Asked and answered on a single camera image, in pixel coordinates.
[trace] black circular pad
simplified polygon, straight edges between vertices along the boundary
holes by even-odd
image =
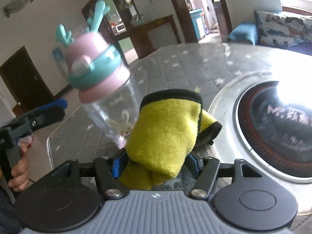
[[[215,211],[226,222],[249,231],[272,231],[289,226],[297,201],[268,177],[236,178],[213,198]]]
[[[27,189],[19,195],[14,208],[28,228],[62,232],[91,219],[99,208],[99,196],[82,184],[69,188]]]
[[[244,192],[239,197],[239,200],[243,206],[254,211],[268,210],[274,207],[276,203],[274,195],[261,190]]]

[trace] teal band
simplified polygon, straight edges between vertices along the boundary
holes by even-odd
[[[91,61],[89,71],[81,76],[74,76],[68,73],[70,85],[78,89],[88,89],[110,76],[120,65],[121,55],[118,50],[111,45],[99,57]]]

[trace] blue cabinet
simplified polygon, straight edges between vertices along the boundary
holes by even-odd
[[[205,25],[202,20],[202,9],[190,11],[190,16],[193,22],[197,39],[201,39],[205,34]]]

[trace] human hand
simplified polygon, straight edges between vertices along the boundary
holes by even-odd
[[[25,144],[21,145],[21,160],[12,168],[13,179],[9,181],[9,187],[13,188],[14,191],[20,192],[26,189],[28,185],[28,166],[29,161],[27,157],[28,148]]]

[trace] yellow plush towel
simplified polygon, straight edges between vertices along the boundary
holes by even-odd
[[[205,143],[213,144],[213,139],[219,134],[222,125],[205,110],[202,110],[200,133],[197,136],[195,147]]]
[[[175,178],[198,135],[207,137],[207,126],[215,122],[202,110],[202,99],[195,92],[165,90],[147,95],[125,146],[130,161],[120,181],[130,189],[150,190]]]

